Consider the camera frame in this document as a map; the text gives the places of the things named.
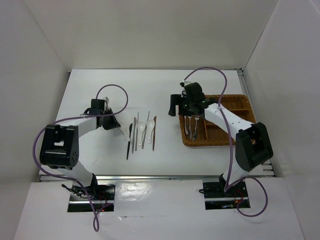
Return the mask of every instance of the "black bracket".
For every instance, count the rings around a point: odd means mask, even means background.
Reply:
[[[108,103],[102,99],[92,99],[91,107],[86,110],[88,115],[107,115],[113,114],[113,111],[108,107]],[[101,116],[96,118],[96,127],[103,127],[105,130],[115,129],[121,127],[116,117],[113,116]]]
[[[52,169],[68,169],[79,160],[79,133],[77,126],[47,125],[40,150],[40,162]]]
[[[199,190],[204,194],[205,199],[216,198],[233,198],[238,191],[242,192],[243,197],[248,197],[247,187],[244,181],[239,182],[231,187],[227,192],[224,192],[226,181],[222,181],[222,175],[219,177],[219,182],[204,182],[203,189]]]
[[[201,86],[197,82],[190,83],[184,86],[185,93],[172,94],[170,96],[169,115],[176,115],[176,106],[178,105],[178,114],[182,116],[199,115],[205,117],[205,109],[209,105],[217,101],[212,98],[206,98]]]
[[[69,188],[64,184],[61,186],[81,198],[87,197],[85,191],[80,186],[73,185],[72,188]],[[102,196],[103,200],[114,200],[115,197],[115,185],[98,185],[97,177],[94,174],[92,174],[90,186],[86,186],[85,189],[92,197],[92,200],[99,200]]]
[[[273,155],[267,128],[261,122],[235,135],[235,159],[243,170],[250,172]]]

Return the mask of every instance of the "black handle knife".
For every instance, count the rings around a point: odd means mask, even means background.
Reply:
[[[129,138],[130,138],[130,141],[128,142],[128,149],[126,150],[126,159],[127,159],[127,160],[128,160],[129,151],[130,151],[131,131],[132,131],[132,123],[131,123],[130,126],[129,126]]]

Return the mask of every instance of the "white wall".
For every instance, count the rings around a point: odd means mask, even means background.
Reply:
[[[244,70],[307,240],[320,235],[319,7],[319,0],[279,0]]]
[[[242,68],[277,0],[25,0],[69,69]]]
[[[0,1],[0,233],[13,239],[36,167],[33,139],[54,120],[68,74],[20,0]]]

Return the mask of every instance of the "black tool handle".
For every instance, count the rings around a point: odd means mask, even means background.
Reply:
[[[171,117],[174,117],[176,115],[176,105],[179,104],[180,98],[181,98],[181,96],[179,94],[171,94],[171,96],[170,96],[169,115]]]
[[[127,148],[127,150],[126,150],[126,159],[127,159],[127,160],[128,160],[129,151],[130,151],[132,125],[133,125],[133,124],[131,123],[130,126],[129,126],[129,138],[130,138],[130,141],[128,142],[128,148]]]

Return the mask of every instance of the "utensil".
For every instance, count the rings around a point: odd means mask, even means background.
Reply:
[[[194,127],[194,134],[193,134],[193,141],[196,140],[197,138],[197,125],[198,125],[198,120],[200,119],[199,115],[195,115],[194,116],[194,120],[195,120],[195,127]]]
[[[148,117],[147,117],[147,119],[146,119],[147,125],[146,125],[146,129],[145,129],[145,131],[144,131],[144,136],[143,136],[143,141],[142,141],[142,149],[144,149],[144,146],[145,146],[145,140],[146,140],[146,135],[147,135],[147,130],[148,130],[149,115],[150,115],[150,111],[149,111]]]
[[[155,150],[155,142],[156,142],[156,125],[157,125],[157,116],[153,118],[154,128],[153,128],[153,143],[152,143],[152,151]]]
[[[129,126],[129,138],[131,138],[131,131],[132,131],[132,123]],[[126,150],[126,159],[127,160],[128,160],[128,157],[129,157],[130,143],[131,143],[131,140],[128,142],[128,148]]]
[[[129,134],[128,134],[128,128],[127,128],[127,126],[126,126],[125,124],[123,124],[123,123],[121,123],[120,125],[121,125],[121,126],[120,126],[121,132],[123,132],[126,140],[129,142],[129,141],[130,141],[130,137],[129,137]]]
[[[136,132],[136,126],[137,126],[137,119],[136,117],[133,118],[133,135],[132,135],[132,153],[134,153],[135,148],[135,132]]]
[[[187,117],[184,116],[184,133],[185,133],[186,135],[188,135],[188,129],[187,129],[187,121],[186,121],[186,119],[187,119]]]
[[[135,133],[135,151],[137,151],[137,146],[138,146],[138,124],[136,125],[136,133]]]
[[[142,146],[142,137],[143,137],[143,134],[144,134],[144,131],[146,129],[146,124],[144,121],[140,121],[138,122],[138,139],[139,139],[139,146]]]
[[[151,135],[152,135],[152,131],[155,127],[155,121],[154,120],[148,120],[146,122],[146,126],[147,126],[147,134],[148,134],[148,144],[151,144]]]
[[[188,116],[189,118],[189,139],[192,139],[192,132],[191,132],[191,116]]]

